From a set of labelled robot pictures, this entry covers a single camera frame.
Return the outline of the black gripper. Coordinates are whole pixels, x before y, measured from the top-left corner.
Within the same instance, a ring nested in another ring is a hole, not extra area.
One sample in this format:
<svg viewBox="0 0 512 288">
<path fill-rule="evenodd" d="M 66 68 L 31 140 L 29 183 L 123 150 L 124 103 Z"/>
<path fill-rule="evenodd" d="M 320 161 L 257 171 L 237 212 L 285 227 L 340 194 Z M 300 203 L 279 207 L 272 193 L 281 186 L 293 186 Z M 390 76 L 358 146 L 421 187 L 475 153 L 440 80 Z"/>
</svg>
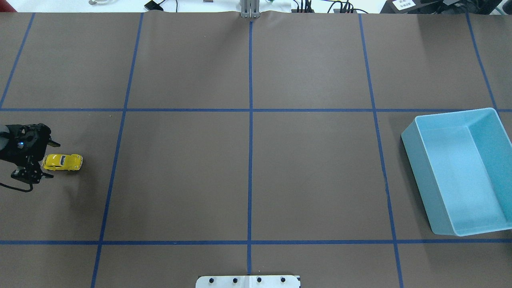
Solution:
<svg viewBox="0 0 512 288">
<path fill-rule="evenodd" d="M 43 177 L 54 177 L 43 172 L 40 166 L 47 146 L 61 146 L 52 140 L 51 133 L 51 129 L 43 123 L 1 126 L 0 158 L 16 166 L 11 178 L 26 184 L 38 184 Z"/>
</svg>

